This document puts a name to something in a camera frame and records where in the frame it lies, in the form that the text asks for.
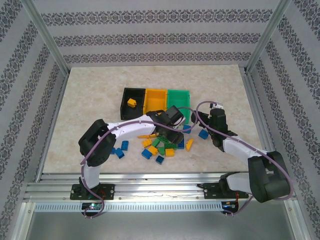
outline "gray floor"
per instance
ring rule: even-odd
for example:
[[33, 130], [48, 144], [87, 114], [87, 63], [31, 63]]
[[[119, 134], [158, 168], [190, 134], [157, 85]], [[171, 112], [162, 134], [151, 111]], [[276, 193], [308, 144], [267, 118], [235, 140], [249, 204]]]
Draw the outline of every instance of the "gray floor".
[[282, 202], [251, 202], [235, 217], [220, 212], [81, 213], [33, 215], [28, 240], [291, 240]]

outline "wire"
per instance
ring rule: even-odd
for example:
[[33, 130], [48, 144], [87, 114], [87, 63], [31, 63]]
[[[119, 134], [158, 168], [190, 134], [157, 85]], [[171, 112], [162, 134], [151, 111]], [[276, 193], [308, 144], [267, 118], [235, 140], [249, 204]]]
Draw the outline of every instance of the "wire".
[[157, 125], [157, 126], [160, 126], [160, 127], [163, 127], [165, 129], [169, 129], [169, 130], [172, 130], [174, 132], [187, 132], [191, 129], [193, 129], [196, 125], [197, 125], [197, 122], [198, 122], [198, 117], [196, 115], [196, 112], [191, 109], [190, 107], [187, 107], [187, 106], [182, 106], [180, 107], [182, 109], [189, 109], [194, 115], [195, 115], [195, 121], [194, 121], [194, 124], [188, 128], [188, 129], [174, 129], [172, 127], [169, 127], [169, 126], [166, 126], [166, 125], [163, 125], [161, 123], [158, 123], [158, 122], [153, 122], [153, 121], [146, 121], [146, 120], [137, 120], [137, 121], [130, 121], [130, 122], [125, 122], [125, 123], [122, 123], [122, 124], [119, 124], [118, 126], [115, 126], [113, 128], [111, 128], [110, 130], [108, 130], [105, 134], [103, 134], [100, 139], [94, 144], [94, 146], [91, 148], [91, 150], [87, 153], [87, 155], [84, 157], [84, 159], [81, 161], [81, 180], [82, 180], [82, 183], [83, 183], [83, 186], [88, 190], [89, 193], [91, 193], [93, 196], [95, 196], [96, 198], [98, 198], [101, 202], [102, 202], [102, 207], [100, 209], [100, 211], [93, 215], [93, 216], [87, 216], [86, 213], [87, 213], [87, 210], [89, 210], [89, 208], [86, 208], [84, 210], [84, 217], [85, 218], [89, 218], [89, 219], [94, 219], [98, 216], [100, 216], [102, 214], [102, 212], [104, 211], [105, 209], [105, 201], [103, 200], [102, 197], [100, 197], [99, 195], [95, 194], [87, 185], [87, 182], [86, 182], [86, 179], [85, 179], [85, 164], [87, 164], [87, 160], [88, 158], [91, 156], [91, 154], [95, 151], [95, 149], [97, 148], [97, 146], [101, 143], [101, 141], [108, 135], [110, 134], [112, 131], [118, 129], [118, 128], [121, 128], [121, 127], [124, 127], [124, 126], [127, 126], [127, 125], [131, 125], [131, 124], [153, 124], [153, 125]]
[[[194, 111], [193, 109], [191, 109], [190, 107], [180, 107], [180, 108], [184, 108], [184, 109], [189, 109], [194, 115], [195, 115], [195, 121], [194, 121], [194, 124], [190, 127], [190, 128], [187, 128], [187, 129], [175, 129], [175, 128], [172, 128], [172, 127], [169, 127], [169, 126], [166, 126], [166, 125], [163, 125], [161, 123], [158, 123], [158, 122], [153, 122], [153, 121], [146, 121], [146, 120], [137, 120], [137, 121], [130, 121], [130, 122], [125, 122], [125, 123], [122, 123], [122, 124], [119, 124], [118, 126], [115, 126], [113, 128], [111, 128], [110, 130], [108, 130], [105, 134], [103, 134], [100, 139], [95, 143], [95, 145], [92, 147], [92, 149], [88, 152], [88, 154], [84, 157], [84, 159], [81, 161], [81, 180], [82, 180], [82, 183], [84, 185], [84, 187], [89, 191], [89, 193], [91, 193], [93, 196], [95, 196], [96, 198], [98, 198], [99, 200], [101, 200], [102, 202], [102, 208], [101, 210], [95, 214], [94, 216], [87, 216], [86, 215], [86, 212], [88, 210], [88, 208], [86, 210], [84, 210], [84, 217], [85, 218], [90, 218], [90, 219], [93, 219], [93, 218], [96, 218], [98, 217], [99, 215], [102, 214], [102, 212], [104, 211], [105, 209], [105, 201], [103, 200], [102, 197], [100, 197], [99, 195], [95, 194], [93, 191], [91, 191], [91, 189], [88, 187], [87, 183], [86, 183], [86, 180], [85, 180], [85, 175], [84, 175], [84, 167], [85, 167], [85, 164], [87, 163], [87, 160], [88, 158], [91, 156], [91, 154], [94, 152], [94, 150], [97, 148], [97, 146], [101, 143], [101, 141], [108, 135], [110, 134], [112, 131], [116, 130], [116, 129], [119, 129], [121, 127], [124, 127], [124, 126], [127, 126], [127, 125], [131, 125], [131, 124], [153, 124], [153, 125], [157, 125], [157, 126], [160, 126], [160, 127], [163, 127], [165, 129], [169, 129], [171, 131], [174, 131], [174, 132], [187, 132], [191, 129], [193, 129], [198, 121], [200, 121], [207, 129], [217, 133], [217, 134], [220, 134], [226, 138], [229, 138], [229, 139], [232, 139], [236, 142], [239, 142], [241, 143], [242, 145], [246, 146], [247, 148], [255, 151], [256, 153], [264, 156], [266, 159], [268, 159], [270, 162], [272, 162], [283, 174], [284, 176], [286, 177], [289, 185], [290, 185], [290, 193], [288, 196], [286, 197], [282, 197], [282, 198], [276, 198], [274, 200], [281, 200], [281, 201], [284, 201], [284, 200], [287, 200], [289, 198], [292, 197], [293, 193], [294, 193], [294, 186], [293, 186], [293, 181], [291, 180], [290, 176], [287, 174], [287, 172], [276, 162], [274, 161], [272, 158], [270, 158], [269, 156], [267, 156], [266, 154], [264, 154], [263, 152], [259, 151], [257, 148], [249, 145], [248, 143], [240, 140], [240, 139], [237, 139], [235, 137], [232, 137], [232, 136], [229, 136], [229, 135], [226, 135], [220, 131], [217, 131], [211, 127], [209, 127], [207, 124], [205, 124], [205, 122], [200, 118], [199, 116], [199, 107], [202, 105], [202, 104], [205, 104], [205, 103], [211, 103], [211, 104], [217, 104], [217, 102], [215, 101], [202, 101], [200, 102], [197, 106], [196, 106], [196, 110]], [[230, 213], [230, 214], [227, 214], [227, 216], [234, 216], [238, 213], [240, 213], [248, 204], [249, 202], [253, 199], [254, 196], [251, 196], [251, 198], [236, 212], [236, 213]]]
[[[207, 124], [205, 124], [205, 122], [204, 122], [204, 121], [200, 118], [200, 116], [199, 116], [199, 107], [200, 107], [202, 104], [205, 104], [205, 103], [217, 104], [215, 101], [202, 101], [202, 102], [200, 102], [200, 103], [198, 104], [198, 106], [196, 106], [196, 109], [195, 109], [195, 113], [196, 113], [196, 116], [198, 117], [198, 120], [199, 120], [207, 129], [209, 129], [209, 130], [211, 130], [211, 131], [213, 131], [213, 132], [215, 132], [215, 133], [217, 133], [217, 134], [220, 134], [220, 135], [222, 135], [222, 136], [224, 136], [224, 137], [226, 137], [226, 138], [229, 138], [229, 139], [232, 139], [232, 140], [234, 140], [234, 141], [236, 141], [236, 142], [241, 143], [242, 145], [246, 146], [247, 148], [255, 151], [256, 153], [258, 153], [258, 154], [260, 154], [260, 155], [262, 155], [262, 156], [264, 156], [264, 157], [265, 157], [266, 159], [268, 159], [271, 163], [273, 163], [273, 164], [283, 173], [283, 175], [285, 176], [285, 178], [287, 179], [287, 181], [288, 181], [288, 183], [289, 183], [289, 185], [290, 185], [290, 193], [289, 193], [288, 196], [281, 197], [281, 198], [275, 198], [274, 200], [284, 201], [284, 200], [287, 200], [287, 199], [291, 198], [292, 195], [293, 195], [293, 193], [294, 193], [294, 183], [293, 183], [292, 179], [290, 178], [290, 176], [288, 175], [288, 173], [287, 173], [275, 160], [273, 160], [271, 157], [269, 157], [269, 156], [266, 155], [265, 153], [261, 152], [261, 151], [258, 150], [257, 148], [255, 148], [255, 147], [249, 145], [248, 143], [246, 143], [246, 142], [244, 142], [244, 141], [242, 141], [242, 140], [239, 140], [239, 139], [237, 139], [237, 138], [235, 138], [235, 137], [232, 137], [232, 136], [226, 135], [226, 134], [224, 134], [224, 133], [222, 133], [222, 132], [220, 132], [220, 131], [217, 131], [217, 130], [209, 127]], [[240, 212], [248, 205], [248, 203], [252, 200], [253, 197], [254, 197], [254, 196], [252, 196], [236, 213], [234, 213], [234, 214], [228, 214], [228, 216], [234, 216], [234, 215], [240, 213]]]
[[241, 213], [245, 207], [251, 202], [251, 200], [254, 198], [254, 196], [252, 195], [248, 201], [245, 202], [245, 204], [243, 204], [243, 206], [236, 212], [232, 212], [232, 211], [229, 211], [229, 210], [226, 210], [226, 209], [223, 209], [224, 212], [227, 212], [229, 214], [226, 214], [225, 216], [227, 217], [233, 217], [233, 216], [236, 216], [238, 215], [239, 213]]

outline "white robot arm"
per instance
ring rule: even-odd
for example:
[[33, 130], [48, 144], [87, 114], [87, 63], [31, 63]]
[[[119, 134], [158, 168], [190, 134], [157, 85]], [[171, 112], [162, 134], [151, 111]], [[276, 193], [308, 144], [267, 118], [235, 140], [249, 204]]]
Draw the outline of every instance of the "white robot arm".
[[[285, 175], [269, 160], [257, 153], [257, 151], [251, 150], [248, 144], [249, 147], [240, 143], [240, 138], [237, 134], [228, 130], [226, 115], [223, 109], [213, 108], [210, 110], [210, 115], [202, 112], [198, 112], [198, 114], [207, 126], [232, 137], [232, 139], [226, 138], [221, 134], [207, 129], [213, 145], [221, 151], [239, 158], [248, 165], [248, 172], [231, 172], [222, 175], [219, 181], [220, 192], [230, 193], [240, 191], [249, 193], [261, 203], [290, 193], [290, 184]], [[184, 120], [182, 113], [175, 106], [172, 106], [166, 112], [162, 111], [161, 114], [156, 111], [148, 112], [139, 118], [126, 122], [105, 123], [102, 119], [95, 121], [79, 140], [80, 152], [84, 156], [89, 153], [100, 137], [110, 129], [114, 130], [112, 131], [112, 134], [108, 134], [96, 146], [95, 150], [92, 154], [89, 154], [89, 157], [87, 158], [83, 170], [83, 177], [87, 187], [92, 191], [95, 189], [95, 192], [99, 190], [101, 165], [108, 159], [116, 141], [128, 140], [140, 135], [150, 135], [157, 132], [164, 135], [172, 143], [178, 144], [183, 139], [183, 134], [181, 132], [166, 129], [153, 123], [161, 123], [173, 129], [183, 124]], [[194, 123], [197, 120], [194, 113], [191, 116], [191, 120]], [[259, 151], [272, 158], [288, 172], [279, 152]]]

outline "patterned wallpaper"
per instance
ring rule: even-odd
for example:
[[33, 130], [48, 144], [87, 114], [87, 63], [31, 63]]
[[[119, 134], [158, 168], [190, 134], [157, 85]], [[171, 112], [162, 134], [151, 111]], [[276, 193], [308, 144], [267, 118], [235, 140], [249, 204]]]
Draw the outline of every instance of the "patterned wallpaper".
[[0, 0], [0, 239], [35, 179], [65, 76], [18, 0]]
[[36, 0], [71, 66], [239, 64], [278, 0]]
[[320, 239], [319, 16], [316, 1], [292, 1], [252, 72], [312, 239]]

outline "toy block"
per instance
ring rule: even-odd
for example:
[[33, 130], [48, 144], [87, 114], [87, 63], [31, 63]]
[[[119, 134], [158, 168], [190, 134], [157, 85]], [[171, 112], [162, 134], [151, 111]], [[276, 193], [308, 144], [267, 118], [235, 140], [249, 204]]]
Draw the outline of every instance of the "toy block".
[[193, 144], [194, 140], [193, 139], [190, 139], [186, 145], [185, 145], [185, 148], [186, 150], [189, 152], [190, 148], [191, 148], [191, 145]]
[[135, 108], [137, 106], [137, 101], [132, 98], [129, 98], [129, 100], [126, 103], [131, 108]]
[[165, 144], [164, 144], [164, 148], [165, 148], [165, 149], [177, 149], [177, 148], [178, 148], [178, 145], [177, 145], [177, 144], [174, 144], [174, 143], [165, 143]]
[[209, 133], [208, 133], [206, 130], [204, 130], [204, 129], [202, 129], [202, 130], [199, 132], [199, 137], [202, 138], [202, 139], [207, 139], [208, 136], [209, 136]]
[[147, 149], [144, 149], [144, 150], [142, 151], [141, 155], [142, 155], [144, 158], [146, 158], [146, 159], [150, 159], [151, 156], [152, 156], [152, 153], [149, 152]]
[[174, 157], [175, 156], [175, 150], [172, 148], [165, 150], [165, 156], [166, 157]]
[[115, 150], [115, 154], [118, 156], [119, 159], [125, 156], [124, 152], [120, 148], [117, 148]]
[[158, 153], [158, 149], [154, 146], [149, 147], [149, 152], [152, 153], [153, 156], [155, 156]]
[[165, 160], [165, 158], [164, 157], [162, 157], [162, 156], [158, 156], [157, 158], [156, 158], [156, 162], [158, 163], [158, 164], [162, 164], [163, 162], [164, 162], [164, 160]]
[[128, 151], [128, 147], [129, 147], [129, 141], [122, 141], [121, 150]]
[[155, 139], [158, 135], [159, 133], [157, 132], [151, 135], [141, 135], [141, 136], [138, 136], [138, 138], [139, 139]]
[[142, 142], [142, 145], [144, 148], [151, 146], [151, 144], [152, 144], [152, 140], [150, 138]]
[[159, 146], [158, 151], [159, 151], [159, 154], [162, 156], [166, 154], [166, 149], [164, 146]]
[[155, 148], [159, 145], [160, 140], [157, 138], [153, 141], [152, 146], [154, 146]]
[[182, 138], [182, 141], [178, 144], [178, 149], [185, 149], [185, 139]]
[[[183, 130], [189, 129], [191, 128], [191, 126], [189, 125], [183, 125]], [[184, 134], [190, 134], [191, 133], [191, 129], [189, 131], [183, 131]]]
[[168, 144], [170, 143], [170, 141], [168, 139], [166, 139], [166, 137], [164, 136], [158, 136], [157, 137], [161, 142], [163, 142], [164, 144]]

